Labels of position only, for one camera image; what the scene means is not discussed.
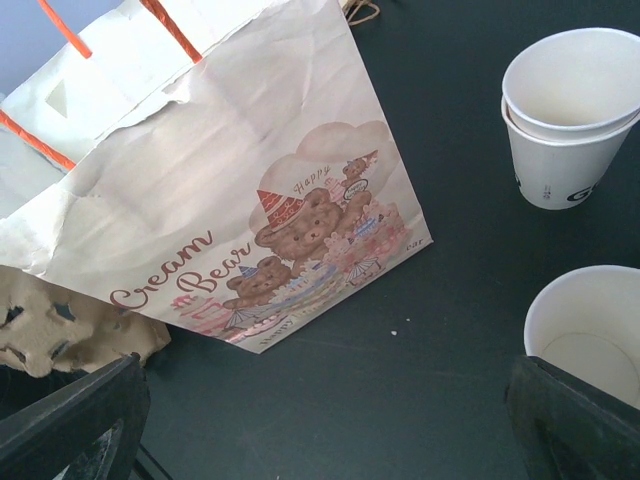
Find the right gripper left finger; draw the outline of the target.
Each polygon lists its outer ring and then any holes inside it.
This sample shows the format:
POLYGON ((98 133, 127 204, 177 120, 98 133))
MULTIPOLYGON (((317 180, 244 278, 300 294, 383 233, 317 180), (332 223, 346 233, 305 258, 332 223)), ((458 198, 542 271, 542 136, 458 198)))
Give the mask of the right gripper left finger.
POLYGON ((138 460, 150 408, 136 353, 1 421, 3 479, 150 477, 138 460))

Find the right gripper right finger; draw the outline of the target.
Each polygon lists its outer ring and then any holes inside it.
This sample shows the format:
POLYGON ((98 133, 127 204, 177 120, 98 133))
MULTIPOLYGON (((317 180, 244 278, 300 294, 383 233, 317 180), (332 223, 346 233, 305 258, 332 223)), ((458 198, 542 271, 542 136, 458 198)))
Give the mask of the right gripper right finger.
POLYGON ((545 360, 514 360, 506 408, 530 479, 639 477, 639 410, 545 360))

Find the white paper coffee cup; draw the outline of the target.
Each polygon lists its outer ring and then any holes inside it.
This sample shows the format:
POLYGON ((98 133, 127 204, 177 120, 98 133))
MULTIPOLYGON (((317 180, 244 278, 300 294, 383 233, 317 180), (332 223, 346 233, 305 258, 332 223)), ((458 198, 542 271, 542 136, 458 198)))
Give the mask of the white paper coffee cup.
POLYGON ((597 265, 545 286, 526 314, 525 352, 639 407, 639 270, 597 265))

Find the cardboard cup carrier tray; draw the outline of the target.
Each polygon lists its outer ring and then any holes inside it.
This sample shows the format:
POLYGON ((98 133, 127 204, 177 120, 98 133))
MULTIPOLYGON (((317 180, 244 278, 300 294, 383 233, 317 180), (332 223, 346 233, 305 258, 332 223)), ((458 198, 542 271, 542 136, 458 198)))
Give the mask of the cardboard cup carrier tray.
POLYGON ((87 295, 1 268, 1 364, 41 378, 94 372, 136 353, 140 362, 171 341, 166 325, 87 295))

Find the cream bear paper bag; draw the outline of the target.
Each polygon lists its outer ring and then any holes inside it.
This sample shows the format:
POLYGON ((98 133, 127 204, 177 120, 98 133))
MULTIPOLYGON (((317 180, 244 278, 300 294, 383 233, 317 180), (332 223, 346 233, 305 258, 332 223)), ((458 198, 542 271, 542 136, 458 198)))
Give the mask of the cream bear paper bag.
POLYGON ((259 353, 432 237, 336 1, 125 1, 2 102, 67 174, 1 262, 259 353))

